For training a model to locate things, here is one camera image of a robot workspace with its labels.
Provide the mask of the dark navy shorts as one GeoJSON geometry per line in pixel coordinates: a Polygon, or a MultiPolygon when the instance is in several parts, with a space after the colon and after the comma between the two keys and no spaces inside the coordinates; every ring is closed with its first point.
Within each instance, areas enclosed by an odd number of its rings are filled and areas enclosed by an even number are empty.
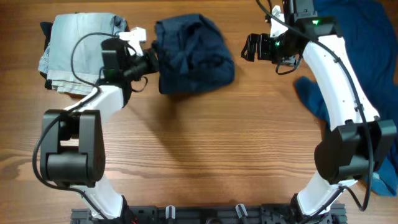
{"type": "Polygon", "coordinates": [[[213,91],[234,81],[234,60],[223,35],[202,14],[159,20],[155,34],[161,94],[213,91]]]}

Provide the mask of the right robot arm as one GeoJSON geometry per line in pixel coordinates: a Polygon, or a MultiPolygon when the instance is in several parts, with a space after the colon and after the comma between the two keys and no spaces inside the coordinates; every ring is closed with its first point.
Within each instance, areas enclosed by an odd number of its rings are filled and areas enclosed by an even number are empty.
{"type": "Polygon", "coordinates": [[[305,61],[314,74],[330,119],[330,132],[316,147],[316,172],[292,199],[297,220],[328,213],[332,203],[358,182],[372,186],[394,142],[397,128],[382,120],[350,64],[343,32],[333,17],[318,15],[311,1],[261,6],[268,34],[251,34],[241,52],[248,61],[268,60],[297,69],[305,61]]]}

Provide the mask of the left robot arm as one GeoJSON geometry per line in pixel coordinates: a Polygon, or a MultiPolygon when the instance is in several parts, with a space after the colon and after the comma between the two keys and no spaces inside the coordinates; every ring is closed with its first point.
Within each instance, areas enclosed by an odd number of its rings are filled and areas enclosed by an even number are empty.
{"type": "Polygon", "coordinates": [[[131,83],[159,70],[154,49],[138,49],[117,37],[101,44],[103,67],[92,92],[64,110],[48,110],[34,147],[32,167],[45,186],[78,194],[93,223],[137,223],[123,195],[104,174],[103,123],[123,109],[135,91],[131,83]]]}

